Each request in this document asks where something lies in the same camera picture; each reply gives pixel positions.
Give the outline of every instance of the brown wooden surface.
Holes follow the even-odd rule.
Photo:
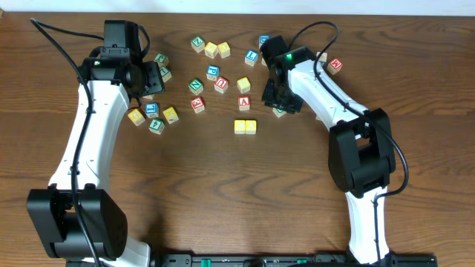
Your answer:
[[[111,165],[111,195],[139,240],[198,254],[306,254],[343,251],[347,202],[327,167],[327,129],[304,106],[278,119],[260,101],[268,71],[244,64],[260,34],[290,40],[330,20],[341,28],[329,51],[344,64],[335,81],[369,108],[383,107],[410,164],[403,194],[386,200],[386,238],[397,253],[434,253],[440,266],[475,265],[475,19],[399,16],[218,16],[189,14],[6,13],[0,19],[0,266],[61,266],[47,258],[27,215],[31,188],[46,188],[76,113],[77,81],[68,63],[31,25],[103,34],[104,19],[143,25],[147,60],[170,58],[173,78],[156,97],[180,121],[162,136],[124,118]],[[308,30],[297,42],[321,49],[333,30]],[[195,53],[190,39],[228,42],[229,58]],[[76,63],[101,45],[53,33]],[[230,81],[224,95],[206,67]],[[249,112],[238,110],[236,81],[252,83]],[[188,83],[205,81],[206,112],[194,114]],[[256,136],[233,120],[256,119]],[[391,176],[399,187],[401,164]]]

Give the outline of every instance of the block with letter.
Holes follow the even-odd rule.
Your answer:
[[[191,47],[193,47],[196,53],[199,53],[205,49],[205,40],[200,36],[196,36],[191,40]]]
[[[166,67],[168,65],[168,57],[162,53],[158,53],[154,61],[158,63],[158,67]]]
[[[148,129],[152,133],[162,134],[163,129],[165,128],[165,124],[159,119],[152,119]]]
[[[249,50],[249,51],[247,51],[246,58],[244,59],[244,62],[246,64],[254,67],[255,63],[258,61],[258,58],[259,58],[258,52],[254,51],[254,50]]]
[[[269,39],[269,38],[270,38],[269,34],[263,34],[263,35],[259,36],[259,48],[261,48],[263,43],[266,42],[266,40]]]
[[[191,81],[188,87],[195,96],[199,95],[204,90],[203,83],[199,79]]]
[[[221,55],[221,58],[224,59],[227,56],[231,56],[231,48],[227,42],[220,43],[217,45],[217,50]]]
[[[161,67],[160,68],[160,74],[162,74],[163,82],[167,82],[169,79],[171,79],[171,72],[166,67]]]
[[[253,119],[246,120],[246,134],[255,134],[258,129],[258,123]]]
[[[220,75],[220,68],[218,66],[209,65],[208,71],[206,71],[206,78],[208,80],[216,81]]]
[[[240,111],[248,111],[251,108],[251,99],[248,96],[240,96],[237,100]]]
[[[163,115],[165,115],[166,120],[169,124],[176,122],[178,120],[178,114],[173,108],[167,108],[163,111]]]
[[[235,134],[245,134],[246,133],[246,121],[243,119],[235,120]]]
[[[135,126],[139,126],[145,121],[145,118],[138,109],[134,109],[127,116],[135,124]]]
[[[229,85],[229,82],[227,79],[224,79],[223,77],[219,77],[214,83],[214,89],[220,93],[224,93],[228,89],[228,85]]]
[[[327,53],[323,53],[318,60],[321,64],[322,67],[325,67],[325,64],[327,63]]]
[[[205,46],[205,55],[209,56],[210,58],[214,58],[217,54],[217,45],[213,44],[212,42],[208,42]]]
[[[157,103],[145,104],[145,115],[147,115],[148,118],[158,117],[158,104]]]
[[[195,113],[199,113],[205,110],[205,103],[201,99],[201,97],[197,97],[191,101],[191,106]]]
[[[331,62],[328,63],[327,70],[332,75],[335,75],[341,70],[341,67],[343,67],[343,63],[341,63],[338,59],[333,59]]]
[[[278,118],[282,117],[282,116],[285,115],[285,113],[286,113],[285,111],[280,110],[280,109],[277,109],[277,108],[273,108],[273,109],[272,109],[272,112],[274,112],[274,114],[275,114]]]
[[[251,90],[251,83],[247,77],[244,77],[237,81],[237,88],[239,89],[240,93],[249,92]]]

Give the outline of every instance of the green connector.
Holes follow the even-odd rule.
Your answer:
[[[201,267],[211,267],[211,260],[201,260]]]

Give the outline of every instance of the alphabet block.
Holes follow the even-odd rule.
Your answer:
[[[273,108],[273,109],[272,109],[272,112],[274,112],[274,114],[275,114],[278,118],[282,117],[282,116],[285,115],[285,113],[286,113],[285,111],[280,110],[280,109],[277,109],[277,108]]]
[[[145,121],[145,118],[137,109],[134,109],[127,116],[135,124],[135,126],[139,126]]]
[[[258,123],[255,120],[246,120],[246,134],[255,134],[257,129]]]
[[[203,87],[203,83],[200,82],[199,79],[194,79],[192,82],[190,82],[190,84],[188,85],[188,87],[190,88],[190,91],[195,95],[199,95],[201,92],[203,92],[204,90],[204,87]]]
[[[158,53],[154,61],[158,63],[158,67],[166,67],[168,65],[168,57],[162,53]]]
[[[152,119],[148,129],[152,133],[162,134],[163,129],[165,129],[165,124],[159,119]]]
[[[330,63],[328,63],[327,70],[332,75],[335,75],[341,70],[341,67],[343,67],[343,63],[341,63],[338,59],[333,59]]]
[[[249,92],[251,90],[251,83],[247,77],[244,77],[237,81],[237,88],[239,89],[240,93]]]
[[[160,68],[160,74],[162,74],[163,82],[167,82],[169,79],[171,79],[171,72],[166,67],[161,67]]]
[[[212,42],[208,42],[205,46],[205,55],[209,56],[210,58],[214,58],[217,54],[217,45],[213,44]]]
[[[220,93],[226,92],[228,89],[228,80],[224,79],[223,77],[217,78],[217,81],[214,84],[214,89]]]
[[[222,59],[227,56],[231,56],[231,48],[229,47],[229,44],[227,42],[218,44],[217,49]]]
[[[241,96],[237,100],[240,111],[248,111],[251,108],[251,99],[248,96]]]
[[[148,118],[158,117],[158,104],[157,103],[145,104],[145,115],[147,115]]]
[[[235,134],[245,134],[246,133],[246,121],[243,119],[235,120]]]
[[[163,111],[163,115],[165,115],[165,118],[169,124],[172,124],[173,122],[176,122],[178,120],[177,112],[173,108],[165,109]]]
[[[254,50],[249,50],[247,51],[246,58],[244,59],[244,62],[248,64],[249,66],[255,65],[255,63],[258,61],[259,54],[258,52]]]
[[[191,40],[191,47],[199,53],[205,49],[205,41],[200,36],[196,36]]]
[[[220,75],[220,68],[218,66],[209,65],[208,71],[206,71],[206,78],[208,80],[216,81]]]
[[[191,106],[193,107],[193,110],[195,113],[199,113],[201,111],[205,110],[205,103],[203,103],[203,100],[201,97],[197,97],[191,101]]]

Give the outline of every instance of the white wall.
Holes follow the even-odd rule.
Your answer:
[[[0,8],[53,12],[475,16],[475,0],[0,0]]]

